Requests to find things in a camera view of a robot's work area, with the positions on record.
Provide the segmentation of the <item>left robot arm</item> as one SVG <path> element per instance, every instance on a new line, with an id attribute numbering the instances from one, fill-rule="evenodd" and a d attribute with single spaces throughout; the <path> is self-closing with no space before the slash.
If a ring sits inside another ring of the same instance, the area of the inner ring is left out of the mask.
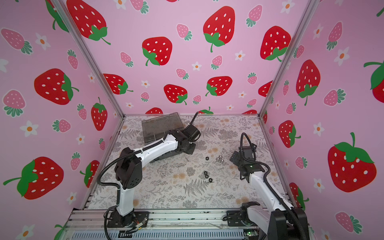
<path id="1" fill-rule="evenodd" d="M 106 165 L 97 177 L 100 186 L 117 188 L 117 203 L 105 214 L 107 228 L 136 222 L 134 192 L 143 179 L 143 167 L 179 154 L 193 154 L 201 136 L 192 122 L 184 126 L 178 113 L 142 121 L 142 127 L 146 145 L 123 149 L 120 157 Z"/>

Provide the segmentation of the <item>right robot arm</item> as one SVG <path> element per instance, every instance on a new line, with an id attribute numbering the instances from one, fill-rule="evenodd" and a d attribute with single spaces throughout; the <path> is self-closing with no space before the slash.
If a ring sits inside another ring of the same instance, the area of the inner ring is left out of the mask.
<path id="1" fill-rule="evenodd" d="M 246 234 L 249 240 L 308 240 L 307 216 L 269 183 L 271 168 L 256 159 L 257 146 L 240 145 L 230 161 L 238 167 L 240 180 L 247 181 L 260 195 L 263 203 L 246 202 L 238 211 L 228 211 L 222 218 L 230 227 L 256 227 Z"/>

